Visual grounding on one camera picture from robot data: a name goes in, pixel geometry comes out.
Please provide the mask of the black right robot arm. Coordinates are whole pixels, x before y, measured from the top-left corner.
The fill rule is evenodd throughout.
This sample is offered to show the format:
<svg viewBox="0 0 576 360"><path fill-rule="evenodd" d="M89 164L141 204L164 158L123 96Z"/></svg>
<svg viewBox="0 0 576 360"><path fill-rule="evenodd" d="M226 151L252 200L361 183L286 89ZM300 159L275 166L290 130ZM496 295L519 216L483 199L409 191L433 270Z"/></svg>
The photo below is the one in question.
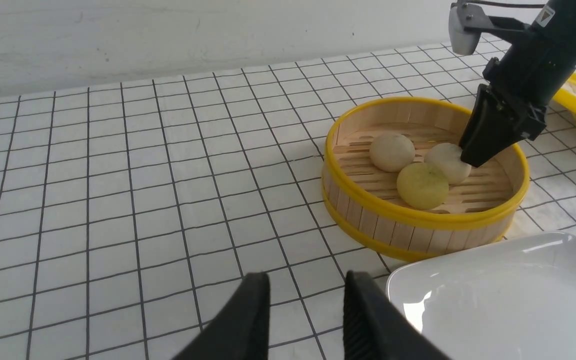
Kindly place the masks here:
<svg viewBox="0 0 576 360"><path fill-rule="evenodd" d="M501 151L546 128L546 105L576 70L576 0L549 0L531 24L488 16L484 0L453 2L448 16L452 50L471 55L481 34L510 43L483 71L470 119L458 146L461 162L482 166ZM343 299L346 360L445 360L447 355L404 319L366 272L349 271Z"/></svg>

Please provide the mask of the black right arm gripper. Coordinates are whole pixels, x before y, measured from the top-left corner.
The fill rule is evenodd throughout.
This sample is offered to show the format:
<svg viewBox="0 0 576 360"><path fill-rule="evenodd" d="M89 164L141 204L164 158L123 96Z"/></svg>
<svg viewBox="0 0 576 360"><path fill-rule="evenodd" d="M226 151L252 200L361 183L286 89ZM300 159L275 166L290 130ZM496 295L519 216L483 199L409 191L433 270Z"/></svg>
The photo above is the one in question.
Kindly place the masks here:
<svg viewBox="0 0 576 360"><path fill-rule="evenodd" d="M546 128L546 105L569 78L569 50L541 30L525 30L501 59L483 71L475 104L460 138L460 160L480 167Z"/></svg>

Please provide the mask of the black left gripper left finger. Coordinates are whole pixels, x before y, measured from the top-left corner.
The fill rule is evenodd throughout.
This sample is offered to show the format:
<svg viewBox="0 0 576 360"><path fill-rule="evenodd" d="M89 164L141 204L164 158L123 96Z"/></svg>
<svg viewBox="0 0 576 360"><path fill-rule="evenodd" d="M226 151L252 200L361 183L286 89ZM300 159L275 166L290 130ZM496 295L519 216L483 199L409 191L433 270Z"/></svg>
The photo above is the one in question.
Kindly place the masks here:
<svg viewBox="0 0 576 360"><path fill-rule="evenodd" d="M224 307L174 360L267 360L270 307L269 276L246 274Z"/></svg>

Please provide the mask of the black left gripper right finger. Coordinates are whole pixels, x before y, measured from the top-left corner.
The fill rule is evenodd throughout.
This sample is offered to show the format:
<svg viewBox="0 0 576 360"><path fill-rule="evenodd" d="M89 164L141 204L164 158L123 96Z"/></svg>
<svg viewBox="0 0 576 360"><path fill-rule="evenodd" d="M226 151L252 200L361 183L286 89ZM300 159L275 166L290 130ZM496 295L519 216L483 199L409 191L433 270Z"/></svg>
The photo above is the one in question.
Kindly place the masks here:
<svg viewBox="0 0 576 360"><path fill-rule="evenodd" d="M348 271L343 293L345 360L448 360L389 301L367 272Z"/></svg>

